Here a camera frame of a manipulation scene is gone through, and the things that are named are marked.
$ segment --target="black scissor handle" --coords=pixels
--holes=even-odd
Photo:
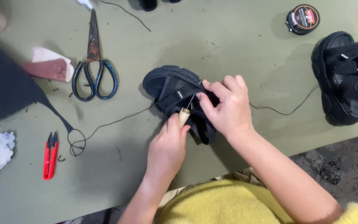
[[[82,66],[83,66],[83,71],[85,73],[85,77],[88,80],[89,87],[91,88],[91,94],[87,98],[80,97],[80,95],[78,94],[78,91],[77,91],[77,79],[78,79],[78,76],[80,75]],[[82,61],[78,62],[76,69],[74,69],[73,79],[71,81],[71,87],[73,89],[73,94],[77,97],[77,99],[79,99],[83,102],[88,102],[95,97],[95,91],[94,91],[95,88],[93,85],[91,75],[89,74],[89,62],[85,62],[85,63]]]
[[[102,76],[103,76],[104,65],[109,70],[112,80],[114,82],[114,87],[108,96],[102,96],[99,93],[100,80],[102,79]],[[99,61],[99,73],[97,74],[97,77],[95,80],[95,87],[94,87],[94,92],[95,92],[96,96],[101,100],[108,100],[114,96],[114,94],[117,92],[117,88],[118,88],[118,79],[117,79],[117,75],[115,74],[114,69],[112,68],[112,66],[110,65],[110,63],[107,60],[100,60]]]

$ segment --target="black sandal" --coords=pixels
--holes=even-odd
[[[167,116],[187,107],[193,94],[199,92],[206,93],[214,106],[219,104],[219,99],[204,89],[196,74],[174,65],[153,69],[144,77],[143,88],[147,94],[156,98],[154,105]],[[190,130],[205,145],[215,141],[216,129],[206,118],[197,97],[192,101],[191,114],[186,124],[191,126]]]
[[[335,126],[358,122],[358,42],[346,32],[326,37],[312,55],[326,120]]]

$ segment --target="concrete floor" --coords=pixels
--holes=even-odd
[[[291,156],[291,160],[343,207],[348,202],[358,202],[358,137]],[[125,207],[117,206],[83,216],[82,223],[115,224]]]

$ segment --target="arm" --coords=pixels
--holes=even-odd
[[[244,79],[226,76],[221,83],[204,80],[220,99],[214,108],[199,93],[201,107],[243,159],[256,171],[280,206],[296,223],[331,224],[343,213],[338,202],[307,173],[254,130]]]
[[[164,194],[185,159],[185,125],[179,129],[178,114],[173,114],[151,141],[143,181],[118,220],[118,224],[151,224]]]

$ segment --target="yellow sweater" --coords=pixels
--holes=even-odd
[[[212,181],[182,191],[164,206],[157,223],[293,223],[271,193],[241,181]],[[334,224],[358,224],[358,204],[349,203]]]

